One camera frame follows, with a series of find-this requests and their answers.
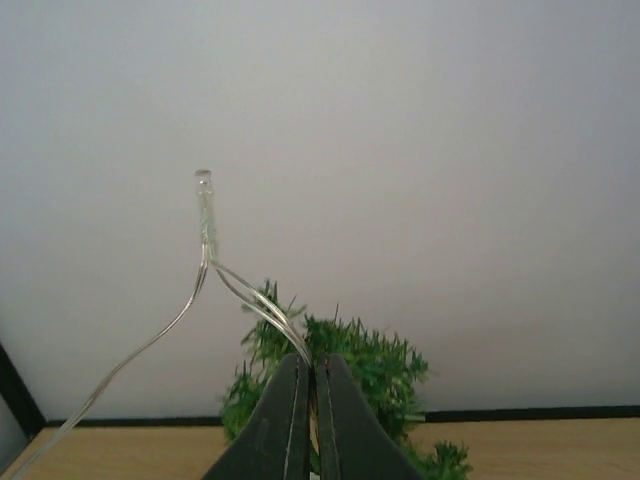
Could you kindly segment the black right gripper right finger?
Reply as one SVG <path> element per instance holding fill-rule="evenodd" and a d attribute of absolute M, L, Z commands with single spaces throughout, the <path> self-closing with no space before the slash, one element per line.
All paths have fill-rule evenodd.
<path fill-rule="evenodd" d="M 421 480 L 386 434 L 339 354 L 315 369 L 320 477 L 327 480 Z"/>

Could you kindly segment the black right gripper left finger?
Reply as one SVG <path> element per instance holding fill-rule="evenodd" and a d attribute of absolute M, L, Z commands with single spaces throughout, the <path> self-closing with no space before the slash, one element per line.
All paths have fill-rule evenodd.
<path fill-rule="evenodd" d="M 204 480 L 306 480 L 310 477 L 310 370 L 288 354 L 248 424 Z"/>

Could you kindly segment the clear led string lights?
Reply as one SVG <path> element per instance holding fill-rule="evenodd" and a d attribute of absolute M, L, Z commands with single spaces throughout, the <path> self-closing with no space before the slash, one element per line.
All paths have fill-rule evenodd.
<path fill-rule="evenodd" d="M 106 374 L 82 406 L 76 411 L 76 413 L 70 416 L 61 427 L 58 428 L 53 437 L 24 460 L 16 470 L 9 474 L 11 479 L 20 479 L 24 477 L 42 455 L 44 455 L 50 448 L 66 436 L 66 434 L 68 434 L 74 427 L 76 427 L 82 419 L 84 419 L 90 408 L 102 396 L 109 384 L 123 368 L 128 366 L 130 362 L 149 349 L 152 345 L 156 344 L 156 342 L 162 339 L 180 323 L 202 291 L 209 269 L 214 269 L 216 271 L 222 283 L 229 291 L 231 291 L 231 293 L 241 300 L 246 308 L 266 320 L 281 334 L 283 334 L 295 347 L 306 365 L 310 365 L 312 363 L 312 355 L 306 345 L 306 342 L 302 339 L 301 334 L 296 330 L 293 323 L 287 318 L 284 312 L 240 275 L 220 262 L 218 243 L 216 239 L 214 191 L 211 171 L 208 169 L 200 169 L 194 173 L 194 176 L 197 180 L 197 197 L 200 212 L 201 260 L 195 279 L 194 289 L 189 300 L 179 314 L 162 330 L 125 357 L 109 373 Z"/>

